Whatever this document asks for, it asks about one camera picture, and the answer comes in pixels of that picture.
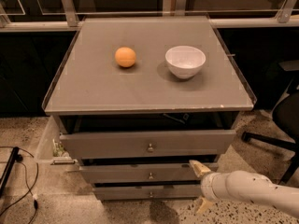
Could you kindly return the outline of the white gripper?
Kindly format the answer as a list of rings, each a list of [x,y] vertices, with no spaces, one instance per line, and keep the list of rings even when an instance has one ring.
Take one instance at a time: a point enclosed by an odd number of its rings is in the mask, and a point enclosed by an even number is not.
[[[218,200],[229,198],[226,187],[227,174],[210,173],[211,170],[200,161],[190,160],[190,166],[195,175],[201,178],[201,191],[204,197],[200,197],[196,213],[203,214]]]

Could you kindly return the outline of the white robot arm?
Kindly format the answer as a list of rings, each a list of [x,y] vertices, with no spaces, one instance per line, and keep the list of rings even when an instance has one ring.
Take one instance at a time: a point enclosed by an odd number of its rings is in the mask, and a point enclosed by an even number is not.
[[[272,206],[299,218],[299,189],[276,185],[268,177],[257,173],[218,173],[200,161],[189,160],[189,163],[201,181],[198,214],[204,213],[219,200],[228,200]]]

